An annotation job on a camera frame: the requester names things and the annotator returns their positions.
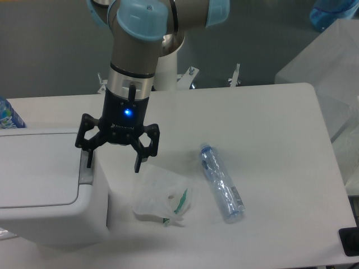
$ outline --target light blue joint cap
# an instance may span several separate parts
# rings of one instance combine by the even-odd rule
[[[86,4],[88,5],[88,8],[90,10],[90,13],[91,13],[91,16],[92,18],[94,19],[94,21],[96,22],[96,24],[98,26],[101,26],[101,27],[104,27],[106,26],[107,24],[105,24],[103,22],[103,20],[101,20],[101,18],[99,17],[99,15],[97,14],[96,10],[94,9],[92,3],[91,3],[91,0],[86,0]]]
[[[224,22],[228,18],[230,7],[229,0],[209,0],[206,27]]]
[[[117,21],[124,31],[144,41],[163,39],[167,17],[167,7],[158,0],[121,0],[117,11]]]

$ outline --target black object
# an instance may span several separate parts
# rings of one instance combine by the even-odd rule
[[[176,34],[178,32],[178,14],[177,14],[176,3],[174,0],[169,0],[169,3],[171,4],[171,10],[173,15],[173,31]]]
[[[135,77],[135,78],[152,78],[154,77],[155,74],[137,74],[137,73],[132,73],[126,70],[123,70],[117,66],[115,66],[113,63],[110,63],[110,66],[113,70],[115,70],[117,73],[123,74],[127,77]]]
[[[135,173],[140,171],[141,163],[149,156],[155,157],[158,152],[159,127],[157,124],[144,126],[149,98],[135,100],[136,86],[130,85],[128,99],[117,96],[106,89],[105,101],[100,119],[83,114],[75,146],[89,153],[87,167],[91,167],[93,151],[106,142],[118,145],[131,145],[137,152]],[[99,132],[91,139],[85,139],[87,131],[97,126]],[[139,137],[146,133],[151,139],[145,147]]]
[[[347,256],[359,256],[359,228],[343,228],[339,230],[344,252]]]
[[[348,269],[354,269],[359,265],[359,262],[354,263],[352,266],[348,267]]]

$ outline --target white container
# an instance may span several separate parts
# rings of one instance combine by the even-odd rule
[[[106,239],[109,186],[74,129],[0,132],[0,227],[40,244]]]

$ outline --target blue bottle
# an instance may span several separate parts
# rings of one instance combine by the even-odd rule
[[[26,128],[26,124],[11,104],[5,98],[0,97],[0,129],[16,128]]]
[[[228,223],[239,220],[245,206],[217,150],[202,144],[200,160],[224,220]]]
[[[317,0],[310,12],[315,29],[323,32],[336,19],[351,19],[359,7],[359,0]]]

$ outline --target white table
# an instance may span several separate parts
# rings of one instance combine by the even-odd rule
[[[103,95],[10,102],[29,127],[76,127],[82,113],[100,116]],[[338,230],[355,221],[310,85],[154,92],[145,123],[161,130],[159,154],[149,163],[194,181],[184,227],[134,217],[136,154],[104,145],[98,158],[114,192],[111,240],[57,248],[5,240],[0,267],[246,269],[359,261],[346,257],[339,241]],[[222,153],[246,206],[239,223],[223,222],[201,172],[204,141]]]

